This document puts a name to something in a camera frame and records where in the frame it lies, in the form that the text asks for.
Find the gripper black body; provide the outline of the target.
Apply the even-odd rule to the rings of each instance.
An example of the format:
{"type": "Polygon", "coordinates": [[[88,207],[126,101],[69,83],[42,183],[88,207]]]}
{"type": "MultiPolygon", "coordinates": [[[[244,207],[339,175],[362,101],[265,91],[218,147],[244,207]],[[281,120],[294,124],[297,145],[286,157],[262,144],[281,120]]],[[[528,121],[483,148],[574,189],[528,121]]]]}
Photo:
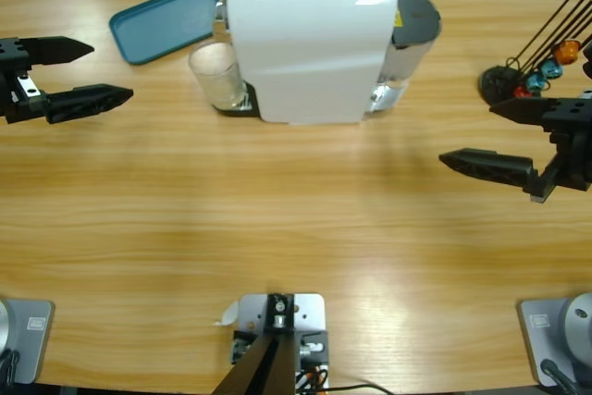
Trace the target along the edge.
{"type": "Polygon", "coordinates": [[[44,117],[46,95],[25,71],[1,72],[1,116],[17,123],[44,117]]]}
{"type": "Polygon", "coordinates": [[[550,164],[554,185],[587,191],[591,186],[591,130],[553,131],[549,141],[556,145],[550,164]]]}

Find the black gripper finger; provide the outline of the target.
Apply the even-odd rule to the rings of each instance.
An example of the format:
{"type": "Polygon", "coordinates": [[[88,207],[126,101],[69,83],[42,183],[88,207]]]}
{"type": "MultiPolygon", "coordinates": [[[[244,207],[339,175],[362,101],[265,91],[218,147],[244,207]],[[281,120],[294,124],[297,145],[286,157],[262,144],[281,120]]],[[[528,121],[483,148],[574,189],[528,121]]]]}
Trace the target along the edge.
{"type": "Polygon", "coordinates": [[[67,92],[47,96],[44,115],[48,123],[56,124],[91,117],[125,104],[134,94],[131,89],[109,84],[77,87],[67,92]]]}
{"type": "Polygon", "coordinates": [[[562,175],[560,156],[555,156],[542,174],[531,158],[488,150],[463,148],[440,154],[438,159],[465,176],[518,187],[539,204],[548,199],[562,175]]]}
{"type": "Polygon", "coordinates": [[[64,36],[1,40],[1,69],[30,70],[35,65],[69,63],[92,53],[86,43],[64,36]]]}
{"type": "Polygon", "coordinates": [[[591,100],[585,98],[514,97],[491,106],[489,111],[544,131],[576,131],[591,126],[591,100]]]}

